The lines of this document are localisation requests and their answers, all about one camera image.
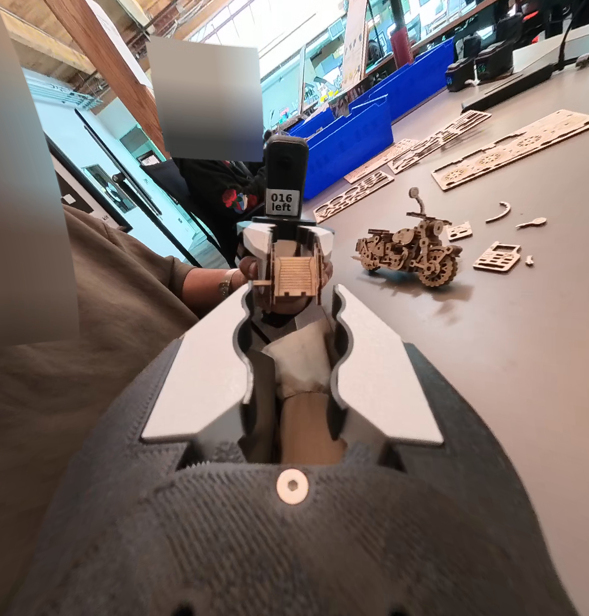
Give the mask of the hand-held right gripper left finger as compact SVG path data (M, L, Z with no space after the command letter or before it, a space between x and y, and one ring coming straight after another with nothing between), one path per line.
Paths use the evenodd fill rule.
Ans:
M245 434L253 370L238 336L250 319L250 286L238 289L183 335L141 440L192 443L211 458Z

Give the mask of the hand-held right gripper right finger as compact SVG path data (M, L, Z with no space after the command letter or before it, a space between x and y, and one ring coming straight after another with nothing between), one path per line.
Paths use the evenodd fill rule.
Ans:
M392 445L441 447L444 437L402 338L344 285L333 288L329 432L376 459Z

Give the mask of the long wooden sheet with gears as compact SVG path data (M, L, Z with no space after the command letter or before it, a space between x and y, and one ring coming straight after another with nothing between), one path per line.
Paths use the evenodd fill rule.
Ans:
M435 169L431 176L447 192L587 130L588 114L558 110Z

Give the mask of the wooden slatted model part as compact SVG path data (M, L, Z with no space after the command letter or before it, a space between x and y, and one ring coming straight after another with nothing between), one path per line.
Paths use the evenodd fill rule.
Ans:
M256 305L267 312L274 311L286 299L306 299L320 305L323 266L324 255L318 239L307 244L290 240L275 242L265 274L252 282Z

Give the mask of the wooden motorcycle model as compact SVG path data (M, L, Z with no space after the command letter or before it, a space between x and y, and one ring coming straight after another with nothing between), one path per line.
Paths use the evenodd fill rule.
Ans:
M375 272L384 267L391 271L415 273L423 285L430 288L443 287L458 273L458 258L462 248L442 243L440 235L452 223L426 213L417 187L411 187L408 195L417 201L420 210L407 212L406 215L418 218L418 225L402 228L395 233L369 229L369 237L358 239L355 247L357 254L352 258L368 271Z

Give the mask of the white cloth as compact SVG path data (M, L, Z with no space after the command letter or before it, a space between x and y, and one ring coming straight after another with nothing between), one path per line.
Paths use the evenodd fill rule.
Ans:
M280 400L304 394L328 394L331 366L325 338L329 325L318 320L273 343L262 353L273 359Z

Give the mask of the black power strip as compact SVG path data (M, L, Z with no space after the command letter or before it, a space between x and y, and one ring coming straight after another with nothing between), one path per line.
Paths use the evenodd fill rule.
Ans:
M556 62L546 65L530 66L525 70L494 82L478 84L474 96L461 103L461 114L470 111L486 112L489 109L548 81L556 69Z

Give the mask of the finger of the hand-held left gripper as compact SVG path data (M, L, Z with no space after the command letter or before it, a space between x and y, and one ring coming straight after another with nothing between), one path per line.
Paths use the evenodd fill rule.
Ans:
M313 272L324 272L325 266L331 264L335 234L323 227L313 227L313 234Z
M258 272L266 272L274 243L275 224L241 224L240 258L256 259Z

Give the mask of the black framed poster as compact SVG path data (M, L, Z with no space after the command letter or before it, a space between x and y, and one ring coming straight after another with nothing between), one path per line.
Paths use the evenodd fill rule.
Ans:
M112 228L129 233L133 227L106 196L70 161L62 150L44 134L59 184L62 203L98 218Z

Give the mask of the dark red bottle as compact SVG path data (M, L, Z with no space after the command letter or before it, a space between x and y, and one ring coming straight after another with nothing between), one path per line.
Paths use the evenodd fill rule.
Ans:
M401 1L390 1L391 11L393 15L395 30L390 36L392 54L396 68L399 70L403 66L410 65L414 62L404 10Z

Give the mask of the wooden lattice parts sheet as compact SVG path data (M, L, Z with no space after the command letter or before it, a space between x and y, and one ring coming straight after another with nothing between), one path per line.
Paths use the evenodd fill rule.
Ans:
M479 126L491 118L491 113L470 110L462 113L457 119L446 125L441 130L429 135L424 140L416 142L405 153L393 158L388 166L395 175L410 169L418 164L423 158L445 147L453 141L459 140L471 129Z

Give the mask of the blue plastic bin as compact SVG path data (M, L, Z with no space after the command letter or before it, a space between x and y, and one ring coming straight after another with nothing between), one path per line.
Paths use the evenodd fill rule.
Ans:
M446 87L445 72L453 61L450 38L374 85L359 97L358 104L386 96L391 120L396 121Z
M326 109L290 135L306 139L309 147L304 189L309 200L393 144L389 96L356 105L339 118Z

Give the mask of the black battery chargers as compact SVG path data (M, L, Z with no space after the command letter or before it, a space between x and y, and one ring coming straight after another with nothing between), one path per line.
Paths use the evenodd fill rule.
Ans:
M482 39L477 33L454 40L454 62L445 72L446 88L457 92L475 79L475 59L481 51Z

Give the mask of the standing printed board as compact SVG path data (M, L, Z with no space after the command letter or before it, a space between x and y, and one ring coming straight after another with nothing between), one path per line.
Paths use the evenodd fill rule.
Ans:
M367 1L348 1L342 62L341 92L362 80L367 63Z

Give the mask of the person's left hand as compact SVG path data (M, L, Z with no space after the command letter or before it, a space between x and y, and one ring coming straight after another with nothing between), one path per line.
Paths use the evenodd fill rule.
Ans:
M323 265L323 272L321 275L321 288L325 287L333 274L333 264L328 261ZM251 280L258 278L258 263L256 258L251 256L245 257L240 260L238 269L232 275L230 279L229 290L231 292L236 291L240 287L244 287ZM278 298L275 301L275 306L271 309L272 313L280 315L295 316L302 312L310 303L312 299L306 297L283 297Z

